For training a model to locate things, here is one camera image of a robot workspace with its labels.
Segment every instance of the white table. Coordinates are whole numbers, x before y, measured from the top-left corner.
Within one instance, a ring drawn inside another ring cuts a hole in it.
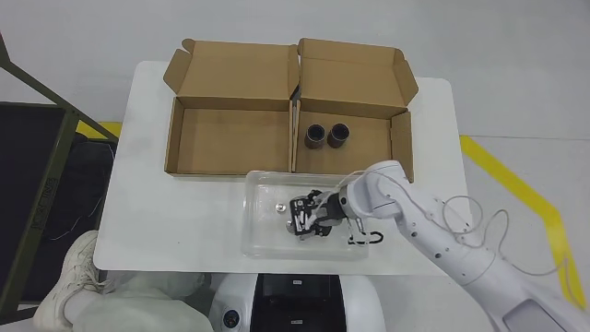
[[[395,231],[374,220],[384,241],[356,262],[252,259],[242,254],[243,178],[172,177],[164,156],[173,92],[166,62],[136,68],[94,253],[108,270],[228,273],[441,275]],[[412,111],[415,184],[441,198],[466,195],[451,85],[418,78]],[[453,207],[471,220],[467,202]]]

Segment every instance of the white pants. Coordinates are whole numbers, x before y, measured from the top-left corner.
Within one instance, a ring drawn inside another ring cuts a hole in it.
[[[80,312],[74,331],[212,332],[206,316],[174,300],[194,293],[203,281],[200,273],[139,272],[126,276],[114,292]]]

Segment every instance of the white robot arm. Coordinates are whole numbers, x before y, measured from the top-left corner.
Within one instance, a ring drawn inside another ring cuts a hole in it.
[[[410,185],[397,161],[369,167],[340,189],[338,201],[359,224],[367,218],[395,219],[402,235],[481,305],[496,330],[590,331],[586,313],[529,281],[485,246],[466,245],[468,234],[449,231],[442,200]]]

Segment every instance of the floor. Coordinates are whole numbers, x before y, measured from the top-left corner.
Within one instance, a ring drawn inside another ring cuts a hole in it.
[[[399,47],[417,76],[451,82],[459,133],[560,210],[590,298],[590,0],[0,0],[0,13],[13,61],[100,121],[121,121],[136,64],[170,59],[184,37]],[[0,83],[0,100],[42,101],[5,73]],[[486,216],[511,213],[507,255],[533,271],[554,267],[537,215],[469,158],[465,166]],[[537,281],[560,291],[556,276]],[[448,279],[374,282],[392,330],[487,327]],[[408,310],[408,298],[423,310]]]

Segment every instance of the clear plastic container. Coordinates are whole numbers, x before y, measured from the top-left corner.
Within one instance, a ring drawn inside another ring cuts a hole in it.
[[[287,231],[290,220],[289,201],[308,195],[312,189],[333,189],[344,176],[280,172],[248,173],[242,228],[242,251],[250,257],[301,260],[354,261],[368,256],[368,247],[349,245],[350,231],[359,236],[356,226],[342,224],[332,228],[326,237],[313,236],[300,240]],[[276,205],[287,209],[279,213]]]

